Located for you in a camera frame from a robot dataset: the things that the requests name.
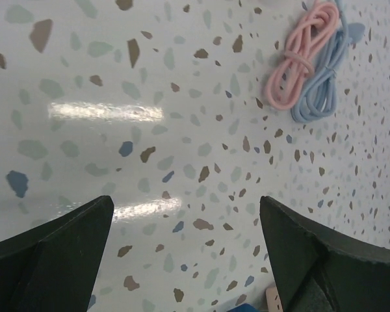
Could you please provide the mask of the pink patterned cube plug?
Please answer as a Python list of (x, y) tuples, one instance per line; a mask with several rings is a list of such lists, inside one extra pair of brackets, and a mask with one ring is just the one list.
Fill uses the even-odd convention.
[(265, 294), (268, 312), (283, 312), (283, 307), (277, 287), (275, 285), (268, 287)]

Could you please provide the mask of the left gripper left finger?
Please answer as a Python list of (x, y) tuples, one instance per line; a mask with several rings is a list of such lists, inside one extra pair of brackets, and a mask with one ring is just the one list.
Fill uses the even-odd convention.
[(86, 311), (114, 204), (100, 196), (0, 242), (0, 311)]

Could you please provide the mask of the blue cube plug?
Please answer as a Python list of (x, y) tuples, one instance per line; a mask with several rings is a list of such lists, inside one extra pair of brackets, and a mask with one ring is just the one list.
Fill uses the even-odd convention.
[(254, 306), (244, 303), (234, 307), (233, 309), (230, 309), (228, 312), (258, 312), (258, 310)]

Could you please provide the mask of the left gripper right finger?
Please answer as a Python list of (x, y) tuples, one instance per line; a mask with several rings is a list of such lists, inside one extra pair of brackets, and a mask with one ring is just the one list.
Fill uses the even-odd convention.
[(308, 219), (270, 196), (260, 220), (284, 311), (390, 311), (390, 250)]

